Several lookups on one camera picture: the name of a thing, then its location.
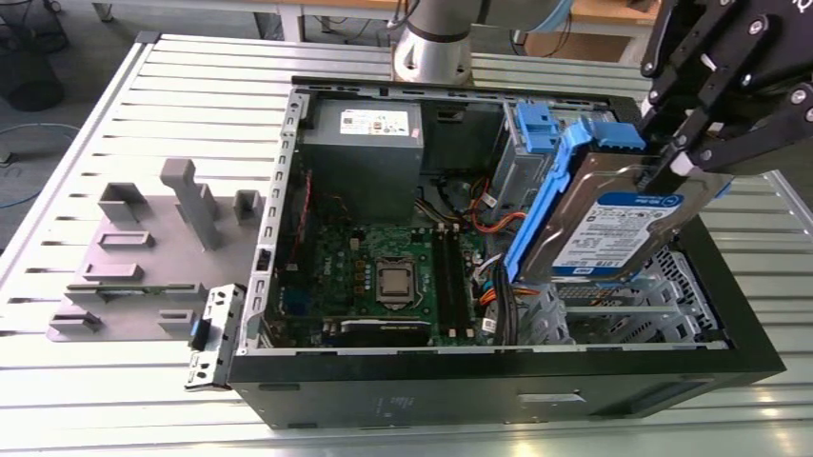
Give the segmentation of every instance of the screw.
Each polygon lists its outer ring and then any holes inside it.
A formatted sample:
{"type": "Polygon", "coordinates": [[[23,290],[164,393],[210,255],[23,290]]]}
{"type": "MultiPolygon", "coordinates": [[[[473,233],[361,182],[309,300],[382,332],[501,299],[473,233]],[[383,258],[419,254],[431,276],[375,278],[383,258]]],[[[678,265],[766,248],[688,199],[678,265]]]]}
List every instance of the screw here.
{"type": "Polygon", "coordinates": [[[748,28],[748,33],[752,35],[756,35],[758,32],[762,31],[764,27],[765,27],[765,25],[762,24],[762,21],[756,20],[750,23],[750,27],[748,28]]]}
{"type": "Polygon", "coordinates": [[[801,102],[804,102],[805,98],[808,98],[808,94],[805,93],[805,91],[801,89],[794,90],[793,94],[790,95],[790,103],[798,105],[801,102]]]}

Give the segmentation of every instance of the metal table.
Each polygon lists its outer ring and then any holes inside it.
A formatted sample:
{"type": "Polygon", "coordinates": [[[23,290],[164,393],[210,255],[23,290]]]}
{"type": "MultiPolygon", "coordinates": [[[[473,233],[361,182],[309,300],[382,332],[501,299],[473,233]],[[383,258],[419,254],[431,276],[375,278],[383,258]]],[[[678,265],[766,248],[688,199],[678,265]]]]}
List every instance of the metal table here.
{"type": "MultiPolygon", "coordinates": [[[[170,194],[167,157],[192,157],[215,195],[266,192],[294,74],[389,78],[386,50],[164,35],[136,44],[0,257],[0,450],[172,455],[800,455],[813,453],[810,214],[781,175],[737,180],[704,213],[788,372],[636,421],[271,431],[232,392],[186,393],[182,342],[43,336],[102,217],[110,181],[170,194]]],[[[475,55],[475,84],[641,99],[616,64],[475,55]]]]}

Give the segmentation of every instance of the hard drive label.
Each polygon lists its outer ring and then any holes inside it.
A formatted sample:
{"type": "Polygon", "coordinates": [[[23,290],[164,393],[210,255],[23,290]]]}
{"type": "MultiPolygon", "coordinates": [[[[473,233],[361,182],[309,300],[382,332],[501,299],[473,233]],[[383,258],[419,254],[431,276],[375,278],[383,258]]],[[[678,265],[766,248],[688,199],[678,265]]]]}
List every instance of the hard drive label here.
{"type": "Polygon", "coordinates": [[[673,214],[682,195],[605,193],[590,207],[554,261],[558,275],[612,274],[646,240],[653,222],[673,214]]]}

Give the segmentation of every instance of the metal bracket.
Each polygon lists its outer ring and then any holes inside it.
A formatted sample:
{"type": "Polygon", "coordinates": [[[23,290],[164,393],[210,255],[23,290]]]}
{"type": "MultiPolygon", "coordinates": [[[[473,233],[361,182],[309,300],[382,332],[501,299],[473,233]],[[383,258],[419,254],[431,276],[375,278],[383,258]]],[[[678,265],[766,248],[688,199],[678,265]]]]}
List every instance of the metal bracket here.
{"type": "Polygon", "coordinates": [[[227,384],[228,367],[234,356],[240,328],[240,313],[246,302],[246,288],[231,284],[212,288],[203,315],[192,327],[190,347],[188,391],[231,390],[227,384]]]}

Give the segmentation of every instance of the motherboard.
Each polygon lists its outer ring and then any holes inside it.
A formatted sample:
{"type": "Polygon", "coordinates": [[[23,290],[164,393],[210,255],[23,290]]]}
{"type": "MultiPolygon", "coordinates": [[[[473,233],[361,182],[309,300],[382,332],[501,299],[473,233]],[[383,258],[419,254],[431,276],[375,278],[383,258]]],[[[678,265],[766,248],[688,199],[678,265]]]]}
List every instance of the motherboard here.
{"type": "Polygon", "coordinates": [[[322,227],[313,267],[287,271],[280,291],[290,344],[471,345],[482,242],[458,226],[322,227]]]}

